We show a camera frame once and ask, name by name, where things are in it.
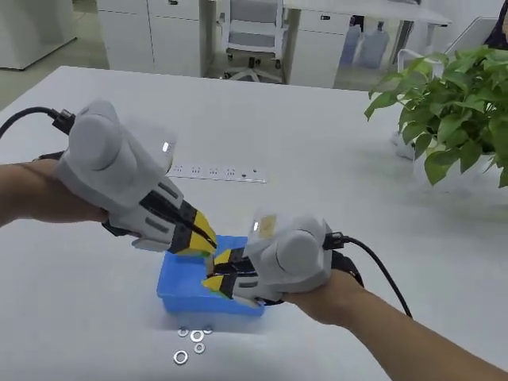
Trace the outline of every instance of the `water bottle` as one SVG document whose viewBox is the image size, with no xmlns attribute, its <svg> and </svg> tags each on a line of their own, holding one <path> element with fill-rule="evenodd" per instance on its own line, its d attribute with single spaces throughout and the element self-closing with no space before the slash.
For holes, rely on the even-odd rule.
<svg viewBox="0 0 508 381">
<path fill-rule="evenodd" d="M 364 38 L 358 64 L 369 69 L 379 69 L 385 51 L 387 50 L 390 36 L 383 30 L 384 22 L 380 21 L 376 31 L 369 33 Z"/>
<path fill-rule="evenodd" d="M 348 34 L 346 34 L 344 48 L 342 49 L 341 67 L 352 65 L 352 62 L 355 59 L 356 47 L 358 46 L 361 35 L 362 29 L 359 25 L 349 27 Z"/>
</svg>

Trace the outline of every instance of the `wrist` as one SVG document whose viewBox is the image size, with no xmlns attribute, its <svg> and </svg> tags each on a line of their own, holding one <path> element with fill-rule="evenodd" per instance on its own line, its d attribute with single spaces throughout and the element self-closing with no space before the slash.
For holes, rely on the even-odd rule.
<svg viewBox="0 0 508 381">
<path fill-rule="evenodd" d="M 23 189 L 22 172 L 23 168 L 16 164 L 0 167 L 0 199 L 2 200 L 0 225 L 23 216 L 25 189 Z"/>
<path fill-rule="evenodd" d="M 375 298 L 375 295 L 366 290 L 351 293 L 347 298 L 344 298 L 337 314 L 341 317 L 339 325 L 353 333 L 361 318 L 368 314 L 368 305 Z"/>
</svg>

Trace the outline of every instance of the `blue plastic container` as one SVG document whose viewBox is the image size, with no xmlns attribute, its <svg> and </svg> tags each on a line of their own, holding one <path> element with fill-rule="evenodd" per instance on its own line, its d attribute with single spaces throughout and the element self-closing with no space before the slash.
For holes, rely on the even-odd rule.
<svg viewBox="0 0 508 381">
<path fill-rule="evenodd" d="M 217 251 L 242 248 L 247 237 L 217 237 Z M 252 308 L 211 293 L 201 281 L 206 278 L 203 258 L 176 256 L 166 252 L 160 271 L 157 295 L 169 313 L 201 312 L 261 316 L 264 306 Z"/>
</svg>

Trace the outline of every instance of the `office chair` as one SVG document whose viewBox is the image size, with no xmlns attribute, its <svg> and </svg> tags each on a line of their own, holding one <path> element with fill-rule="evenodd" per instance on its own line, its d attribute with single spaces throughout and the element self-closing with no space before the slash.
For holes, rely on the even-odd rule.
<svg viewBox="0 0 508 381">
<path fill-rule="evenodd" d="M 497 22 L 497 18 L 477 17 L 466 28 L 466 30 L 464 30 L 460 36 L 458 36 L 457 39 L 450 44 L 450 46 L 444 51 L 444 54 L 453 58 L 455 56 L 455 52 L 457 51 L 472 50 L 485 45 L 487 38 L 489 38 Z M 406 63 L 408 61 L 421 57 L 423 57 L 421 54 L 418 54 L 412 50 L 401 49 L 398 52 L 398 71 L 403 71 L 406 68 Z M 434 60 L 426 61 L 433 65 L 433 74 L 435 76 L 441 77 L 443 75 L 444 67 L 442 62 Z"/>
<path fill-rule="evenodd" d="M 286 42 L 288 26 L 284 23 L 283 0 L 222 0 L 221 46 L 228 54 L 248 56 L 248 67 L 232 67 L 224 74 L 225 79 L 239 80 L 250 77 L 254 82 L 260 78 L 277 83 L 282 78 L 256 68 L 260 59 L 275 60 L 275 67 L 282 67 L 281 59 Z"/>
</svg>

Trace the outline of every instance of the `white table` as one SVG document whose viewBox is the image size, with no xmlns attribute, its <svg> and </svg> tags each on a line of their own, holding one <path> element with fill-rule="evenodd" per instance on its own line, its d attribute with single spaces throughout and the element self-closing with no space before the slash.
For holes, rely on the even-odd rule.
<svg viewBox="0 0 508 381">
<path fill-rule="evenodd" d="M 366 17 L 394 18 L 434 25 L 450 24 L 448 18 L 433 10 L 388 0 L 284 0 L 284 5 L 295 10 L 359 14 Z"/>
<path fill-rule="evenodd" d="M 120 117 L 175 129 L 179 160 L 269 170 L 265 185 L 175 181 L 218 233 L 244 234 L 258 206 L 324 217 L 377 251 L 419 321 L 508 368 L 506 213 L 488 217 L 470 202 L 415 190 L 411 163 L 388 142 L 396 109 L 368 125 L 360 92 L 62 67 L 0 120 L 28 106 L 77 112 L 97 97 Z M 0 163 L 65 147 L 48 119 L 29 117 L 0 140 Z M 349 333 L 289 305 L 259 321 L 227 319 L 205 354 L 177 367 L 173 354 L 191 343 L 156 297 L 162 254 L 94 223 L 19 221 L 0 229 L 0 242 L 2 381 L 387 379 Z M 345 252 L 368 288 L 398 306 L 376 266 Z"/>
</svg>

